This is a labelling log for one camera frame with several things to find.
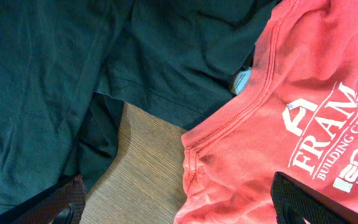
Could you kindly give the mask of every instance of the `dark green fabric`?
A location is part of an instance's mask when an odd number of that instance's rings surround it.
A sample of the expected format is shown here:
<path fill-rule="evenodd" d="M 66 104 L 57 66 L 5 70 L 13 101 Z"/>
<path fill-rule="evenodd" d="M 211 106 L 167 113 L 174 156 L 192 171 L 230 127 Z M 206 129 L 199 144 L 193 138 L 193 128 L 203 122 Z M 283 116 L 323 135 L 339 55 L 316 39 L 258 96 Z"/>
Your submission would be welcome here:
<path fill-rule="evenodd" d="M 100 80 L 102 61 L 114 50 L 132 4 L 0 0 L 0 213 L 72 172 L 70 155 L 77 156 L 79 170 L 87 174 L 88 188 L 111 163 L 114 152 L 100 157 L 83 145 L 87 138 L 77 155 L 70 151 Z M 122 102 L 117 106 L 115 116 L 121 118 Z M 117 148 L 115 138 L 108 153 Z"/>
<path fill-rule="evenodd" d="M 234 97 L 233 74 L 250 64 L 277 2 L 136 1 L 98 92 L 193 128 Z"/>

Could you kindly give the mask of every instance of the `stitched seam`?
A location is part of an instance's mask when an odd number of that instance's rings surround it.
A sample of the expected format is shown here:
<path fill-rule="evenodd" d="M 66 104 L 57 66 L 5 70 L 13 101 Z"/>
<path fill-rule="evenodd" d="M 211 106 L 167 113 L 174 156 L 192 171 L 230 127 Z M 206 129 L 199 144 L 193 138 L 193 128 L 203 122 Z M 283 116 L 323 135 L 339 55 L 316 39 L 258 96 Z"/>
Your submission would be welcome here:
<path fill-rule="evenodd" d="M 139 85 L 139 86 L 141 86 L 146 92 L 151 93 L 151 94 L 153 94 L 153 95 L 155 95 L 155 96 L 158 96 L 159 98 L 161 98 L 161 99 L 163 99 L 163 100 L 165 100 L 165 101 L 168 101 L 168 102 L 170 102 L 170 103 L 172 103 L 172 104 L 174 104 L 174 105 L 177 105 L 177 106 L 179 106 L 179 107 L 185 109 L 187 112 L 191 112 L 191 113 L 194 113 L 194 114 L 197 114 L 197 115 L 201 115 L 201 116 L 204 116 L 205 118 L 208 117 L 208 116 L 206 116 L 205 114 L 202 114 L 202 113 L 197 112 L 197 111 L 193 111 L 193 110 L 191 110 L 191 109 L 189 109 L 189 108 L 187 108 L 187 107 L 185 107 L 185 106 L 183 106 L 183 105 L 179 105 L 178 103 L 174 102 L 173 100 L 169 100 L 169 99 L 167 99 L 167 98 L 165 98 L 165 97 L 159 95 L 159 94 L 157 93 L 157 91 L 154 90 L 153 88 L 146 88 L 145 86 L 143 86 L 143 85 L 141 85 L 141 84 L 139 84 L 139 83 L 137 83 L 137 82 L 135 82 L 135 81 L 127 80 L 127 79 L 125 79 L 125 78 L 114 77 L 114 79 L 124 80 L 124 81 L 127 81 L 127 82 L 131 82 L 131 83 L 133 83 L 133 84 Z"/>
<path fill-rule="evenodd" d="M 292 10 L 297 6 L 297 1 L 295 0 L 294 4 L 291 6 L 290 10 L 288 10 L 287 14 L 281 18 L 276 24 L 275 24 L 275 27 L 272 29 L 272 36 L 270 37 L 270 43 L 271 43 L 271 47 L 270 49 L 272 49 L 270 52 L 270 56 L 268 58 L 268 67 L 267 67 L 267 73 L 268 73 L 268 77 L 266 79 L 266 82 L 264 83 L 264 87 L 263 87 L 263 90 L 265 90 L 267 87 L 270 86 L 271 82 L 272 82 L 272 79 L 273 79 L 273 71 L 274 71 L 274 61 L 275 61 L 275 51 L 276 51 L 276 45 L 277 45 L 277 37 L 278 37 L 278 33 L 279 33 L 279 30 L 284 22 L 284 20 L 288 17 L 288 15 L 292 12 Z M 261 91 L 261 94 L 260 95 L 263 95 L 263 97 L 257 97 L 257 99 L 259 99 L 259 102 L 256 102 L 258 100 L 255 100 L 252 105 L 260 105 L 261 104 L 261 101 L 263 98 L 265 98 L 267 96 L 267 91 L 262 94 L 264 91 Z M 188 174 L 188 179 L 190 179 L 189 181 L 189 184 L 187 186 L 187 189 L 189 191 L 190 189 L 190 185 L 191 183 L 193 182 L 194 178 L 196 177 L 196 174 L 197 174 L 197 155 L 206 147 L 208 147 L 209 145 L 211 145 L 212 143 L 214 143 L 214 141 L 212 142 L 209 142 L 207 143 L 206 145 L 204 145 L 203 147 L 201 148 L 198 148 L 197 150 L 196 149 L 193 149 L 195 146 L 199 145 L 199 144 L 202 144 L 204 143 L 205 141 L 207 141 L 208 139 L 210 139 L 212 136 L 214 136 L 217 132 L 219 132 L 220 130 L 222 130 L 222 128 L 226 128 L 228 127 L 230 124 L 232 124 L 233 121 L 235 121 L 238 117 L 242 116 L 242 115 L 245 115 L 247 114 L 247 112 L 249 112 L 248 108 L 242 110 L 240 113 L 238 113 L 237 115 L 235 115 L 235 117 L 233 119 L 230 119 L 229 122 L 225 123 L 224 125 L 220 126 L 219 128 L 216 128 L 212 133 L 208 134 L 206 137 L 204 137 L 202 140 L 194 143 L 193 145 L 191 145 L 190 147 L 188 147 L 187 150 L 190 150 L 190 153 L 192 153 L 194 151 L 194 153 L 196 154 L 196 156 L 194 157 L 195 158 L 195 169 L 194 169 L 194 172 L 191 171 L 191 166 L 190 166 L 190 159 L 191 157 L 189 158 L 189 174 Z M 235 126 L 237 123 L 239 122 L 239 119 L 234 123 L 232 124 L 233 126 Z M 219 136 L 222 136 L 222 135 L 225 135 L 227 134 L 228 132 L 230 132 L 231 129 L 227 129 L 226 131 L 224 131 L 223 133 L 221 133 Z"/>

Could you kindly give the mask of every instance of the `fram building group logo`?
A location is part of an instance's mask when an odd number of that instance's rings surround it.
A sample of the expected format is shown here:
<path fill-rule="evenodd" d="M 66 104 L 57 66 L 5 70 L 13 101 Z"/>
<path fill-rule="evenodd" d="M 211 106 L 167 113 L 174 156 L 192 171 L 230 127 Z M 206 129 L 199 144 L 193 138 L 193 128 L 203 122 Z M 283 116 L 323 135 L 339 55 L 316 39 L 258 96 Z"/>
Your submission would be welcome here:
<path fill-rule="evenodd" d="M 287 131 L 299 137 L 288 167 L 325 181 L 341 156 L 352 151 L 333 186 L 350 192 L 353 184 L 358 184 L 358 95 L 352 88 L 335 83 L 319 105 L 298 99 L 287 104 L 282 117 Z"/>

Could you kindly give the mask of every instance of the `wood grain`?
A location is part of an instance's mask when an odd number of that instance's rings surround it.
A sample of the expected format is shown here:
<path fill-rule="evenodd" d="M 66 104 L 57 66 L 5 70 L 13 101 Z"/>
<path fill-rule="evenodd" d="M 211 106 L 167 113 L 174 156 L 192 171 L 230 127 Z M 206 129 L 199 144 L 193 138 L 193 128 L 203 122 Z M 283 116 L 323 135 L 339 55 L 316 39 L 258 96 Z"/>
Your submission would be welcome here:
<path fill-rule="evenodd" d="M 172 223 L 186 200 L 180 141 L 184 132 L 125 105 L 118 155 L 87 195 L 81 223 Z"/>

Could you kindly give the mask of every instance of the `wooden table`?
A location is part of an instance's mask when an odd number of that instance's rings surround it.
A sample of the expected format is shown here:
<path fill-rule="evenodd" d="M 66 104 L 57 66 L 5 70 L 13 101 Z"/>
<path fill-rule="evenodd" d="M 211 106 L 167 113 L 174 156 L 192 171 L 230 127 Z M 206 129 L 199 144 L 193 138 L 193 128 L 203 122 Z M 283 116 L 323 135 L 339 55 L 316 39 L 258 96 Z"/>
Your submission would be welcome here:
<path fill-rule="evenodd" d="M 125 105 L 118 155 L 87 195 L 81 223 L 172 223 L 186 200 L 180 140 L 184 132 Z"/>

